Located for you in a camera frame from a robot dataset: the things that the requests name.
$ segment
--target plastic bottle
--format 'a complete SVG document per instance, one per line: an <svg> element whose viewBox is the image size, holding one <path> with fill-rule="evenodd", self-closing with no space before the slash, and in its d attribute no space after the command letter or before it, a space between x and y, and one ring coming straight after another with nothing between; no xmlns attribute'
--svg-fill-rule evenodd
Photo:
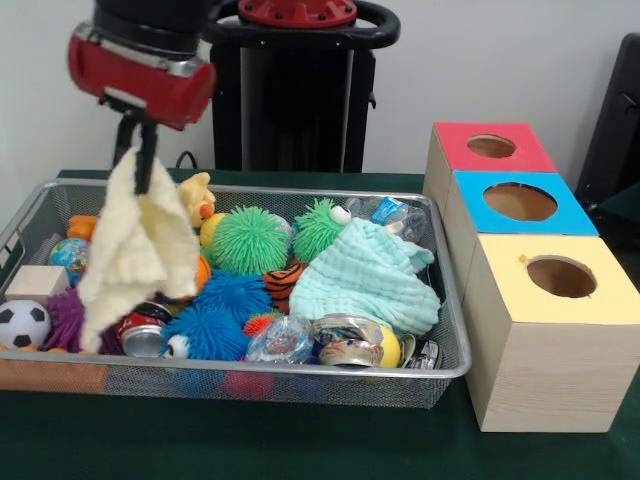
<svg viewBox="0 0 640 480"><path fill-rule="evenodd" d="M387 230L408 242L418 243L427 227L427 216L420 208L410 207L391 197L348 198L344 207L352 217L384 225Z"/></svg>

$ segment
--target red ball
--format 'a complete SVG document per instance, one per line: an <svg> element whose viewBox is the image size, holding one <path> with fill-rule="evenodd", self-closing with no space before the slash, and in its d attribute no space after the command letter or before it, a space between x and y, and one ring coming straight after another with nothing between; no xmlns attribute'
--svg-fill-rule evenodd
<svg viewBox="0 0 640 480"><path fill-rule="evenodd" d="M229 372L224 378L226 392L236 400L264 400L273 390L269 373Z"/></svg>

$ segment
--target crushed soda can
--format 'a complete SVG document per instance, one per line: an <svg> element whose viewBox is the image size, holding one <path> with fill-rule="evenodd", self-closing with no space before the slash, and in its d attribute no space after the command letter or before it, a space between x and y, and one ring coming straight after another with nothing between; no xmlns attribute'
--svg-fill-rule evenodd
<svg viewBox="0 0 640 480"><path fill-rule="evenodd" d="M318 359L323 365L378 367L384 351L364 340L342 340L325 345Z"/></svg>
<svg viewBox="0 0 640 480"><path fill-rule="evenodd" d="M359 315L334 313L313 322L315 340L328 345L341 340L363 340L379 344L383 340L380 325Z"/></svg>
<svg viewBox="0 0 640 480"><path fill-rule="evenodd" d="M116 330L124 353L130 357L160 357L164 348L162 329L171 318L171 313L157 303L138 305L122 317Z"/></svg>
<svg viewBox="0 0 640 480"><path fill-rule="evenodd" d="M436 370L442 366L442 349L437 342L427 340L418 355L414 356L407 368L419 370Z"/></svg>

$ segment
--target soccer ball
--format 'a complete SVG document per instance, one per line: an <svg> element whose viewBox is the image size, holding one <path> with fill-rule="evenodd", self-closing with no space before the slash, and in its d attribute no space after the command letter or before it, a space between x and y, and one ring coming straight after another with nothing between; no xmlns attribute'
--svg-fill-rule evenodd
<svg viewBox="0 0 640 480"><path fill-rule="evenodd" d="M51 331L49 313L33 300L12 300L0 306L0 344L10 349L38 348Z"/></svg>

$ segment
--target wire mesh basket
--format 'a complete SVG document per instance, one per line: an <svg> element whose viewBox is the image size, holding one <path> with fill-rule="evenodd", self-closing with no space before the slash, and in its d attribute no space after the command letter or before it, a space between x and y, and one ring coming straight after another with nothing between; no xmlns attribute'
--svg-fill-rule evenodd
<svg viewBox="0 0 640 480"><path fill-rule="evenodd" d="M348 197L386 194L326 190L282 190L211 186L216 210L256 205L288 221L305 213L314 198L342 204ZM4 259L0 296L20 265L44 265L65 236L73 215L96 215L106 182L57 180L37 188L0 236ZM453 282L437 207L419 195L392 194L427 214L420 244L436 262L421 274L442 300L439 323L429 333L442 351L437 370L345 369L321 365L282 365L125 356L0 351L0 389L93 393L147 397L193 397L334 405L431 408L452 379L464 375L471 354Z"/></svg>

